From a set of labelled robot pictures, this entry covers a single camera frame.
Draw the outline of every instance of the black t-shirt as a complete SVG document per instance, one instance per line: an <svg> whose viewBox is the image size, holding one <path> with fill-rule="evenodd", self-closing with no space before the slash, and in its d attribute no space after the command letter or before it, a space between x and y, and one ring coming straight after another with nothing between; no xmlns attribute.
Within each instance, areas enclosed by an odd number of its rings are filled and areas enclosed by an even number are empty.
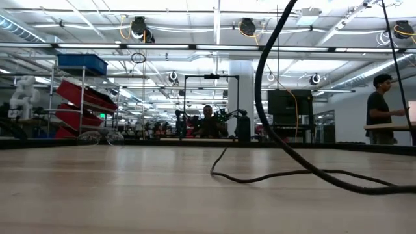
<svg viewBox="0 0 416 234"><path fill-rule="evenodd" d="M374 125L374 124L390 124L391 117L386 118L371 118L370 117L370 110L376 109L377 111L381 112L389 112L389 105L385 102L383 95L379 92L373 92L368 100L367 100L367 125ZM393 136L392 131L386 131L389 135Z"/></svg>
<svg viewBox="0 0 416 234"><path fill-rule="evenodd" d="M202 120L201 129L203 129L201 137L220 137L220 130L217 126L217 121L215 118L204 118Z"/></svg>

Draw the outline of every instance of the computer screen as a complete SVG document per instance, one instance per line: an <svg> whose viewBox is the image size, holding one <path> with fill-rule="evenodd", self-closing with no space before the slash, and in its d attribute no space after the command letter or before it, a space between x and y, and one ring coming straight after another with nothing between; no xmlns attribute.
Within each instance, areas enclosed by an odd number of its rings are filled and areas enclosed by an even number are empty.
<svg viewBox="0 0 416 234"><path fill-rule="evenodd" d="M298 104L298 115L309 115L312 112L310 90L291 90ZM268 114L293 115L296 113L296 105L293 96L286 90L269 90L267 92Z"/></svg>

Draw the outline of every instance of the pillar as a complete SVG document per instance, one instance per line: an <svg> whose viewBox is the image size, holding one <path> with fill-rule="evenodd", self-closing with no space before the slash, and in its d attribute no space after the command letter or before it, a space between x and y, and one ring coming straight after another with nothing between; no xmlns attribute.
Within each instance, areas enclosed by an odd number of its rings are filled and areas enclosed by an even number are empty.
<svg viewBox="0 0 416 234"><path fill-rule="evenodd" d="M229 62L228 75L240 76L239 109L246 110L251 122L251 132L254 136L254 74L250 60L231 60ZM228 79L228 111L237 110L237 80ZM227 122L229 135L235 136L237 119Z"/></svg>

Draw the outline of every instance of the person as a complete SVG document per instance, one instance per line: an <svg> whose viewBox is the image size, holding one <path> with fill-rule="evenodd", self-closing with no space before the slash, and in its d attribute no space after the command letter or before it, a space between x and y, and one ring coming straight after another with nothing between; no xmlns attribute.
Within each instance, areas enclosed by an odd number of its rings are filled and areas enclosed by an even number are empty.
<svg viewBox="0 0 416 234"><path fill-rule="evenodd" d="M389 105L384 100L384 94L391 88L392 77L388 74L379 75L374 78L373 85L376 91L367 100L367 125L390 124L392 116L404 116L404 109L390 111ZM371 144L393 145L396 142L393 131L372 130L367 131L366 137L370 138Z"/></svg>
<svg viewBox="0 0 416 234"><path fill-rule="evenodd" d="M213 108L206 105L203 108L204 119L201 128L195 133L196 137L220 138L228 137L227 129L213 118Z"/></svg>

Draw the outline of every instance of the table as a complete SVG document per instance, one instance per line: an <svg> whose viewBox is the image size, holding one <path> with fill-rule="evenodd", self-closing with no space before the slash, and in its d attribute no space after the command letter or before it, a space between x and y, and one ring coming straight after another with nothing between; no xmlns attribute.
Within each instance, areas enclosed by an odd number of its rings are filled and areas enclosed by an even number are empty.
<svg viewBox="0 0 416 234"><path fill-rule="evenodd" d="M412 129L416 129L416 122L411 123ZM390 130L390 131L410 131L408 124L397 124L397 123L382 123L382 124L374 124L374 125L366 125L364 126L365 130L373 131L373 130ZM416 138L412 137L412 145L416 146Z"/></svg>
<svg viewBox="0 0 416 234"><path fill-rule="evenodd" d="M222 148L78 146L0 157L0 233L411 233L416 196L364 196L313 175L240 185L211 177ZM410 185L416 157L297 149L320 168ZM216 167L253 178L301 167L280 149L229 148ZM337 175L361 186L379 186Z"/></svg>

